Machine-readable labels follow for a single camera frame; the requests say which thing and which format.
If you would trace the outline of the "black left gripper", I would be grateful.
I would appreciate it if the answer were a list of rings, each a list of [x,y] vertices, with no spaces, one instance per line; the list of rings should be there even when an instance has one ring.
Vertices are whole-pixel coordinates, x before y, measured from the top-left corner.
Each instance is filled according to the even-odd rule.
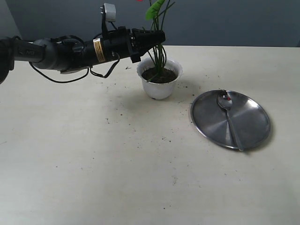
[[[100,64],[118,58],[130,58],[132,63],[137,63],[143,55],[164,41],[165,33],[162,30],[132,29],[131,33],[130,29],[119,27],[117,30],[108,31],[106,36],[94,38],[92,45]]]

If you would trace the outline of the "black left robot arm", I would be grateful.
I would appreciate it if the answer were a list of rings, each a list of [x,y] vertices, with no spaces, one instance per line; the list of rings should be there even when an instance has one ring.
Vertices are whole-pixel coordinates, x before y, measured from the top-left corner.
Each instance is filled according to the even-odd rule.
[[[108,78],[119,61],[130,58],[132,63],[151,48],[165,41],[162,30],[127,29],[124,26],[103,31],[96,38],[84,42],[77,36],[44,38],[32,43],[4,37],[0,40],[0,81],[4,82],[15,61],[27,61],[38,73],[55,70],[61,74],[86,70],[94,76]]]

